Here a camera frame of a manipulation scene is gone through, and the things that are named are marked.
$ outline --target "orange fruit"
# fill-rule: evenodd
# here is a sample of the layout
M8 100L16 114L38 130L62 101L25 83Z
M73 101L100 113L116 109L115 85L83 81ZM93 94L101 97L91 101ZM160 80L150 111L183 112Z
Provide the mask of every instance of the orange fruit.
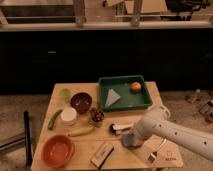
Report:
M141 84L139 82L133 82L130 85L130 90L133 92L139 92L141 91Z

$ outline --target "small jar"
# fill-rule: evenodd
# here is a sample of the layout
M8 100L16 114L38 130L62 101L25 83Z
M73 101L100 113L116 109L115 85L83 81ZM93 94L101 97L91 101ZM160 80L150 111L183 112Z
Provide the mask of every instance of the small jar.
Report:
M101 110L96 108L92 108L90 110L89 124L95 127L101 127L103 120L104 120L104 113Z
M63 124L65 125L71 126L75 124L76 119L77 119L77 112L72 107L65 108L63 112L61 113L61 120L63 121Z

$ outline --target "lime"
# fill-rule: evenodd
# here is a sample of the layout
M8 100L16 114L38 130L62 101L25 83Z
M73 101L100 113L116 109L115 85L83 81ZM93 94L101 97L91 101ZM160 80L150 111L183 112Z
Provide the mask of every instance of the lime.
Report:
M67 88L62 89L59 93L59 96L63 98L66 103L70 102L71 93L69 89Z

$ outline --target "black wall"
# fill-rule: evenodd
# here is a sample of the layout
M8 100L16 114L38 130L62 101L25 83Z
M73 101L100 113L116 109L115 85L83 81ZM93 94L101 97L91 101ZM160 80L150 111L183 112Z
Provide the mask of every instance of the black wall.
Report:
M0 93L141 74L160 90L212 89L213 30L1 32Z

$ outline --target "black pole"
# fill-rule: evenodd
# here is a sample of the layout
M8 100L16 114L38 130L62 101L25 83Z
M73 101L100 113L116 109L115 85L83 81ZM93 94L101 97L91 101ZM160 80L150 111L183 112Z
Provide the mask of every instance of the black pole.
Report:
M32 164L32 153L31 153L31 140L30 140L30 127L29 127L29 113L24 112L24 129L25 129L25 148L26 148L26 165Z

